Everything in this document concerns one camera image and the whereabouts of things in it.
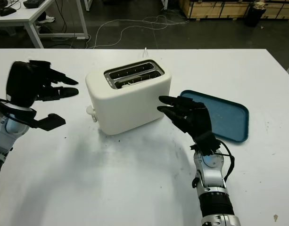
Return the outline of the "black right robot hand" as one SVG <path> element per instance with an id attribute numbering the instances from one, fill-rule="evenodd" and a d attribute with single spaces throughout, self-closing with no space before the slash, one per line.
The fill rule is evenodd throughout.
<path id="1" fill-rule="evenodd" d="M 164 113 L 182 132 L 188 133 L 195 143 L 212 133 L 211 120 L 207 107 L 188 97 L 160 96 L 163 103 L 157 110 Z"/>

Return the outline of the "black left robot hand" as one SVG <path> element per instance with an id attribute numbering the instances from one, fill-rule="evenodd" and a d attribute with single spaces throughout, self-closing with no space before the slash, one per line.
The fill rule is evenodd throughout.
<path id="1" fill-rule="evenodd" d="M 78 82 L 50 66 L 48 61 L 15 61 L 8 75 L 6 99 L 13 105 L 30 107 L 35 101 L 54 101 L 78 95 L 77 88 L 52 86 L 59 82 L 72 86 Z"/>

